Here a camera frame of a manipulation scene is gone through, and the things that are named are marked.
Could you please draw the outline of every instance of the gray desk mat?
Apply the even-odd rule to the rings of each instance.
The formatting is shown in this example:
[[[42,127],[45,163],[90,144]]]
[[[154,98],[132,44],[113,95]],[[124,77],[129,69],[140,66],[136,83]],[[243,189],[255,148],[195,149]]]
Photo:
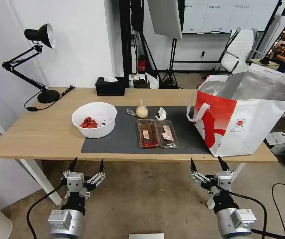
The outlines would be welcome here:
[[[175,128],[180,146],[178,149],[139,147],[139,131],[136,123],[138,118],[126,113],[126,109],[135,111],[135,107],[115,106],[115,108],[117,109],[117,116],[114,130],[102,138],[86,138],[81,150],[82,153],[210,154],[196,127],[186,117],[187,107],[164,107],[167,112],[167,120],[172,121]],[[156,119],[155,115],[159,108],[159,106],[148,106],[148,118]]]

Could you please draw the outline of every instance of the bag handle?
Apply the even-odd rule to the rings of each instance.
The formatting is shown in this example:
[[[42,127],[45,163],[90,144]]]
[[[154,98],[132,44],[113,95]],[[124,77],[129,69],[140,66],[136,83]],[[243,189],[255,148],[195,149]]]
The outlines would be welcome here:
[[[191,119],[190,116],[189,116],[189,112],[190,112],[190,109],[191,109],[191,104],[192,104],[192,100],[193,100],[194,95],[195,95],[195,93],[192,95],[191,100],[190,100],[190,102],[189,102],[189,104],[187,106],[187,118],[188,118],[188,120],[190,122],[196,122],[196,121],[200,120],[203,117],[203,115],[205,114],[206,110],[210,109],[210,105],[209,104],[203,103],[202,106],[200,107],[197,115],[195,116],[195,118]]]

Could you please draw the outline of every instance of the lamp arm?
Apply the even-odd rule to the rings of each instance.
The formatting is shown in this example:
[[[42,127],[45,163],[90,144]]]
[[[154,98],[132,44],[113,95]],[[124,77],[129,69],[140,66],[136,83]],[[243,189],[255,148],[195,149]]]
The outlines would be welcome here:
[[[28,57],[26,59],[18,60],[18,58],[24,56],[25,54],[27,54],[27,53],[29,53],[29,52],[31,52],[33,50],[36,50],[35,54],[31,55],[30,57]],[[37,56],[37,55],[39,55],[41,53],[42,53],[42,46],[41,45],[35,45],[31,49],[27,50],[26,52],[18,55],[17,57],[15,57],[15,58],[7,61],[7,62],[3,62],[2,67],[5,70],[13,73],[14,75],[16,75],[16,76],[20,77],[21,79],[25,80],[26,82],[30,83],[31,85],[35,86],[36,88],[38,88],[38,89],[40,89],[42,91],[46,90],[45,85],[42,85],[41,83],[38,83],[38,82],[36,82],[36,81],[26,77],[25,75],[23,75],[23,74],[21,74],[21,73],[19,73],[18,71],[15,70],[15,67],[21,65],[22,63],[28,61],[29,59],[31,59],[31,58],[33,58],[33,57],[35,57],[35,56]]]

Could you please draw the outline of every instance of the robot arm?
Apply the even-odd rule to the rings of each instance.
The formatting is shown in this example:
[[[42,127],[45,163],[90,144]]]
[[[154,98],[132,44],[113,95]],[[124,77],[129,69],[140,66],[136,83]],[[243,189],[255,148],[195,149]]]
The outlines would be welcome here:
[[[99,172],[93,177],[84,176],[83,173],[73,172],[77,158],[71,164],[69,170],[64,171],[63,180],[67,184],[68,192],[65,196],[67,203],[61,210],[53,210],[48,218],[51,227],[50,235],[53,238],[78,239],[82,233],[83,217],[85,215],[85,200],[90,192],[100,185],[106,175],[104,173],[104,161],[101,161]]]
[[[247,238],[252,233],[251,225],[256,222],[251,209],[240,210],[234,203],[228,191],[231,189],[232,175],[228,165],[218,157],[222,172],[214,175],[202,175],[196,169],[191,158],[190,177],[202,188],[208,190],[208,194],[213,198],[215,206],[214,213],[217,215],[218,228],[223,238]]]

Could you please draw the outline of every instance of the logo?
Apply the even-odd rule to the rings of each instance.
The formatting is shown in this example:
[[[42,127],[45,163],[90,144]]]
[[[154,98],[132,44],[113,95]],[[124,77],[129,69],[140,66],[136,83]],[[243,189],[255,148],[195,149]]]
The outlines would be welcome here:
[[[238,119],[236,121],[235,128],[243,128],[244,125],[245,125],[245,119]]]

